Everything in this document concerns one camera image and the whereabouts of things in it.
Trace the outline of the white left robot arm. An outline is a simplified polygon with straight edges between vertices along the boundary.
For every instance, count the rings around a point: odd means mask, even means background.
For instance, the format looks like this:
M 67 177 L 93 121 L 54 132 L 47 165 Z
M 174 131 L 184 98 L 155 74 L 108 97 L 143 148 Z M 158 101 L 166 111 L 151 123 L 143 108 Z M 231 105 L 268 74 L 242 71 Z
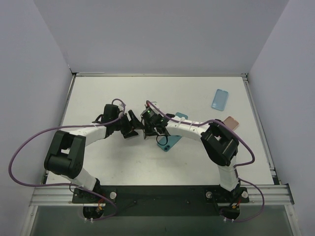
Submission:
M 56 175 L 82 186 L 83 196 L 89 202 L 96 202 L 101 196 L 99 180 L 83 168 L 85 147 L 120 131 L 125 139 L 137 136 L 136 130 L 144 125 L 132 110 L 124 112 L 124 105 L 106 104 L 103 114 L 99 115 L 89 127 L 74 131 L 57 131 L 48 149 L 44 168 Z

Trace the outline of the pink phone case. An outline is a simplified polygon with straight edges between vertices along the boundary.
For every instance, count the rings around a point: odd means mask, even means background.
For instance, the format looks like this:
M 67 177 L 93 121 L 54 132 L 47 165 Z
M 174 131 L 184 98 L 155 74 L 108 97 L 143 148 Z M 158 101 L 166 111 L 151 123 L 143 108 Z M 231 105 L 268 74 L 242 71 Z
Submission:
M 239 126 L 239 122 L 231 116 L 228 116 L 223 123 L 233 131 Z

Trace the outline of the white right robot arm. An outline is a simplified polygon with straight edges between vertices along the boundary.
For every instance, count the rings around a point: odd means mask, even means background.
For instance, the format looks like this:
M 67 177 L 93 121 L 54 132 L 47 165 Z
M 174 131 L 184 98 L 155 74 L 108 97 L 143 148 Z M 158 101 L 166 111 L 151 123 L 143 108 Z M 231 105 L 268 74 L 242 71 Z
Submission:
M 239 141 L 222 125 L 208 122 L 202 125 L 173 114 L 170 118 L 162 116 L 148 107 L 141 114 L 146 131 L 164 136 L 181 136 L 200 141 L 209 158 L 218 166 L 220 187 L 232 192 L 239 184 L 234 165 Z

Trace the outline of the teal phone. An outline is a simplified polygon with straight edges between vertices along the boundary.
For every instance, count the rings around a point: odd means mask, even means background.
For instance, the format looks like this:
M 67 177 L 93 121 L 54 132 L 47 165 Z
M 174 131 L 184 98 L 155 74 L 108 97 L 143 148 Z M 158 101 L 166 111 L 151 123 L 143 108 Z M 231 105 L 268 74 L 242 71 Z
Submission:
M 181 139 L 181 136 L 158 136 L 156 138 L 157 146 L 164 152 L 168 152 L 173 146 L 175 146 Z

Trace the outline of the light blue phone case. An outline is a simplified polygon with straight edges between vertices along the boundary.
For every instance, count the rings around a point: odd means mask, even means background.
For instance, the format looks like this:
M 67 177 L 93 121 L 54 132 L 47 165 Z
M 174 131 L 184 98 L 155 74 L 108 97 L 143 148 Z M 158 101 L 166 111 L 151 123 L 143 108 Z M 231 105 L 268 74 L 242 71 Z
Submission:
M 223 111 L 225 109 L 227 100 L 228 100 L 229 93 L 222 89 L 217 89 L 213 102 L 211 104 L 211 108 Z

